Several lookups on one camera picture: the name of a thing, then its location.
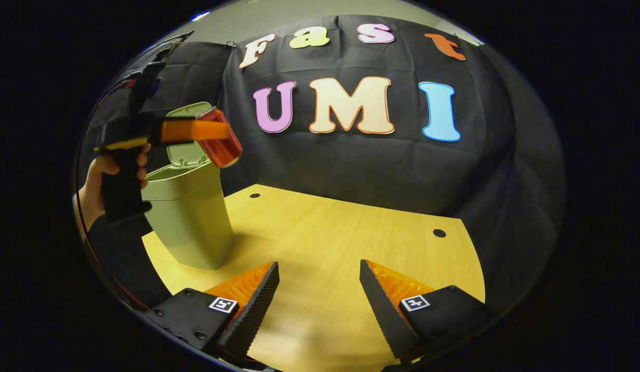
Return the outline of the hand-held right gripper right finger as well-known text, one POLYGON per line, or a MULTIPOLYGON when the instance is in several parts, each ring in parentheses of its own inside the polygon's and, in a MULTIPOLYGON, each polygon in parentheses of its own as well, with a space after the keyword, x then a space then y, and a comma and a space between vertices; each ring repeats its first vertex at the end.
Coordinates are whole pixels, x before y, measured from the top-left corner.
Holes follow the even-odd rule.
POLYGON ((359 280, 394 358, 435 357, 490 324, 495 311, 456 285, 433 289, 373 261, 360 262, 359 280))

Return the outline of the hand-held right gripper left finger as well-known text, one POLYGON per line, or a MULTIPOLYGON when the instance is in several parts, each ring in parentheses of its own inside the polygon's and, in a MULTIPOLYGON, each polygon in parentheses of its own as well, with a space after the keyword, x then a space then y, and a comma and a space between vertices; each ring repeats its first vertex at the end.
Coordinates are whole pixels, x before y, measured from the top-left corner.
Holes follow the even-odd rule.
POLYGON ((145 316, 195 349, 242 362, 279 282, 279 264, 270 261, 206 291, 185 288, 145 316))

